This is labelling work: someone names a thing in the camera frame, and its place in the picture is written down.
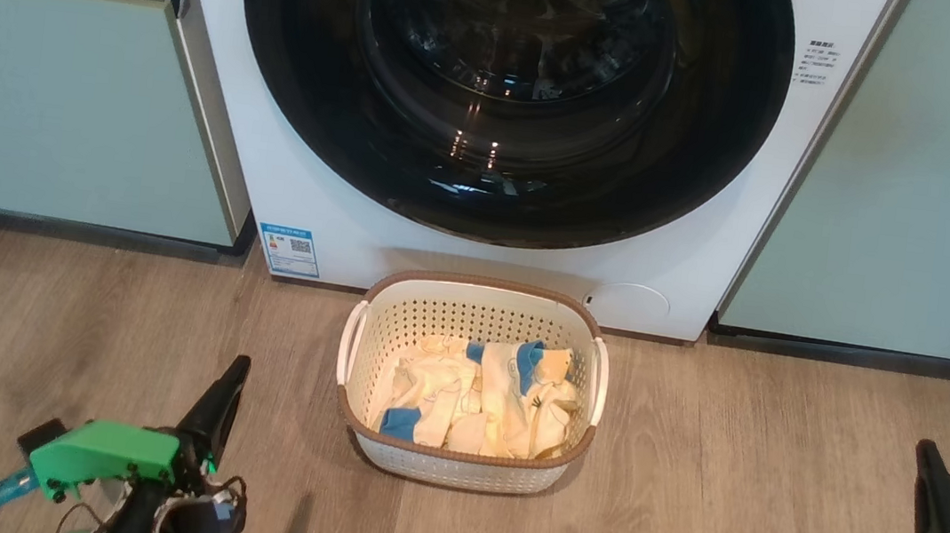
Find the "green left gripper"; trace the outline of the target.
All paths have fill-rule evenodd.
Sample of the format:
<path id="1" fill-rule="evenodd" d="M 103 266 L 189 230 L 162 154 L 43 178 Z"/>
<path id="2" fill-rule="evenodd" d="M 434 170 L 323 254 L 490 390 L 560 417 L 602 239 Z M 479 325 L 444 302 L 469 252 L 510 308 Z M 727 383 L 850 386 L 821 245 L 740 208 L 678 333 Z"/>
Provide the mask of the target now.
<path id="1" fill-rule="evenodd" d="M 238 355 L 174 428 L 93 420 L 68 429 L 57 418 L 31 430 L 28 467 L 51 500 L 81 496 L 81 486 L 107 479 L 158 482 L 193 493 L 220 468 L 242 402 L 251 358 Z"/>

